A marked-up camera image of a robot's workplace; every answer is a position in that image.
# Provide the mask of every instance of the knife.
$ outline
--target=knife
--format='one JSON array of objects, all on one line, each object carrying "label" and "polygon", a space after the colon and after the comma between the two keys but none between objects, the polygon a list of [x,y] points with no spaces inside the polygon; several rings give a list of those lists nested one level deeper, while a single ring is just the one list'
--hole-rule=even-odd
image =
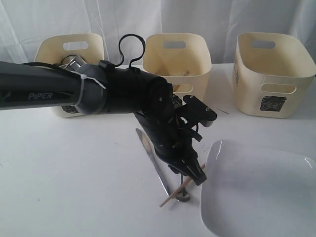
[{"label": "knife", "polygon": [[159,177],[159,179],[160,179],[160,181],[162,183],[162,186],[163,186],[164,190],[166,191],[168,196],[171,195],[172,194],[172,190],[170,188],[170,185],[169,185],[165,175],[163,174],[162,170],[160,169],[160,167],[159,167],[159,165],[158,165],[158,163],[157,163],[157,161],[155,159],[154,151],[152,149],[152,146],[150,145],[149,139],[147,138],[147,136],[145,135],[145,133],[142,130],[137,128],[136,132],[137,132],[137,135],[139,136],[139,139],[142,142],[142,144],[143,144],[143,146],[144,146],[144,148],[145,148],[150,160],[152,161],[152,163],[153,163],[153,165],[155,167],[155,170],[156,170],[156,172],[158,174],[158,177]]}]

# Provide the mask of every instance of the cream plastic bin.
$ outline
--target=cream plastic bin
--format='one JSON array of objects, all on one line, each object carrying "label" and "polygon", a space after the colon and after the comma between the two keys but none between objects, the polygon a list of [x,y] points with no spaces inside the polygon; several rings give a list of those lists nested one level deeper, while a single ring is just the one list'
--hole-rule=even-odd
[{"label": "cream plastic bin", "polygon": [[[66,50],[67,43],[73,43],[74,50]],[[70,54],[80,55],[87,63],[97,64],[104,59],[102,37],[93,33],[55,36],[44,40],[35,57],[35,62],[60,63],[63,58]],[[51,107],[52,111],[60,117],[74,117],[81,113],[70,114],[61,106]]]},{"label": "cream plastic bin", "polygon": [[301,102],[316,74],[302,43],[289,35],[239,35],[233,72],[235,100],[245,114],[286,118]]},{"label": "cream plastic bin", "polygon": [[143,67],[172,83],[178,96],[191,94],[203,101],[212,62],[203,37],[168,33],[147,38]]}]

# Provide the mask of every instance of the white ceramic dish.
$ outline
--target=white ceramic dish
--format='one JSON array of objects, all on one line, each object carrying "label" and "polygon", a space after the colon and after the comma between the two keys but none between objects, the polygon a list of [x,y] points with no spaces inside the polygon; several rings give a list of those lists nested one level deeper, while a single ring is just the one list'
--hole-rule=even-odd
[{"label": "white ceramic dish", "polygon": [[316,236],[316,163],[305,156],[213,144],[200,210],[219,237]]}]

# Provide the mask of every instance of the chopstick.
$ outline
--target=chopstick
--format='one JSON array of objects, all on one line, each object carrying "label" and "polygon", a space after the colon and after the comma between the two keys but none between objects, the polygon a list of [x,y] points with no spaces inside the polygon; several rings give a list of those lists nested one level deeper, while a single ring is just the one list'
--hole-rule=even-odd
[{"label": "chopstick", "polygon": [[170,199],[174,198],[174,196],[176,196],[176,194],[183,189],[185,186],[187,186],[187,184],[191,181],[192,179],[190,177],[187,177],[186,180],[183,182],[183,184],[181,184],[175,191],[173,191],[172,194],[170,194],[170,196],[163,201],[162,204],[159,205],[159,207],[163,207],[167,202],[169,202]]}]

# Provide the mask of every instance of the white backdrop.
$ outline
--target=white backdrop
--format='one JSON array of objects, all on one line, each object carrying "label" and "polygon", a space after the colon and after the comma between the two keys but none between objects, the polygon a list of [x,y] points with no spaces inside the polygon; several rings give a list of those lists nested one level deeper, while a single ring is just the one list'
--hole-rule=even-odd
[{"label": "white backdrop", "polygon": [[[124,34],[161,32],[203,36],[213,63],[233,62],[243,32],[293,35],[316,60],[315,12],[316,0],[1,0],[0,60],[33,61],[44,39],[84,32],[104,37],[114,63]],[[127,59],[141,50],[136,39],[122,48]]]}]

